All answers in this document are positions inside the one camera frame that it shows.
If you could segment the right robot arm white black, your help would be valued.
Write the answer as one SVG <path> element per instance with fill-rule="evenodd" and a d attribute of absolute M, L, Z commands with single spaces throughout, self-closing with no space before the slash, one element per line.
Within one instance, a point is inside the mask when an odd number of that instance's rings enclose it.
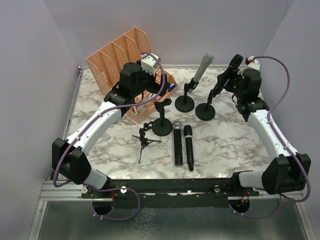
<path fill-rule="evenodd" d="M 308 189 L 311 159 L 307 154 L 299 153 L 280 131 L 270 108 L 259 97 L 261 83 L 259 69 L 248 66 L 239 69 L 229 65 L 217 77 L 217 92 L 226 90 L 236 97 L 238 112 L 257 133 L 271 159 L 263 171 L 237 172 L 234 177 L 241 187 L 264 190 L 270 195 Z"/>

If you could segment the black microphone grey band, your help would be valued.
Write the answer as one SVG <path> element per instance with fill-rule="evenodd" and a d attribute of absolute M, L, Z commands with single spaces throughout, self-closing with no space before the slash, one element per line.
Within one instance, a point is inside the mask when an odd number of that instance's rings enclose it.
<path fill-rule="evenodd" d="M 227 69 L 224 72 L 224 85 L 228 84 L 229 82 L 231 83 L 239 77 L 238 71 L 243 59 L 243 56 L 239 54 L 236 54 L 232 58 Z"/>

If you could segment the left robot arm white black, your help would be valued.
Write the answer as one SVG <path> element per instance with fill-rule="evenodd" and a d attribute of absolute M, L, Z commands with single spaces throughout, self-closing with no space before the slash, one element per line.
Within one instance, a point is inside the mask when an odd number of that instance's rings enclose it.
<path fill-rule="evenodd" d="M 53 184 L 59 188 L 58 176 L 68 182 L 85 184 L 102 189 L 109 177 L 92 168 L 87 159 L 92 147 L 103 133 L 120 120 L 132 107 L 141 105 L 135 98 L 145 91 L 158 97 L 163 93 L 167 76 L 161 71 L 160 83 L 156 82 L 156 69 L 162 65 L 152 55 L 138 62 L 125 63 L 118 82 L 106 94 L 98 110 L 75 133 L 66 139 L 57 138 L 52 144 Z"/>

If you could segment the black microphone stand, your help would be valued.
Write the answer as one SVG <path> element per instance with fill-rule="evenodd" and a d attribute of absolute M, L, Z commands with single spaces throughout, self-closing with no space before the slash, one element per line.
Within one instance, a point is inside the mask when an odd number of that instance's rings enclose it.
<path fill-rule="evenodd" d="M 152 131 L 159 137 L 165 137 L 169 135 L 173 129 L 172 122 L 165 118 L 165 107 L 172 103 L 170 98 L 166 98 L 164 101 L 154 102 L 155 109 L 159 113 L 159 118 L 153 121 Z"/>
<path fill-rule="evenodd" d="M 213 98 L 216 96 L 215 89 L 213 88 L 207 98 L 206 103 L 199 104 L 195 109 L 196 116 L 203 121 L 210 121 L 215 117 L 216 111 L 212 106 Z"/>
<path fill-rule="evenodd" d="M 175 100 L 175 108 L 182 113 L 189 113 L 195 107 L 194 100 L 188 96 L 188 93 L 191 93 L 197 86 L 199 82 L 194 81 L 194 78 L 190 80 L 189 83 L 185 83 L 183 87 L 183 95 L 179 96 Z"/>

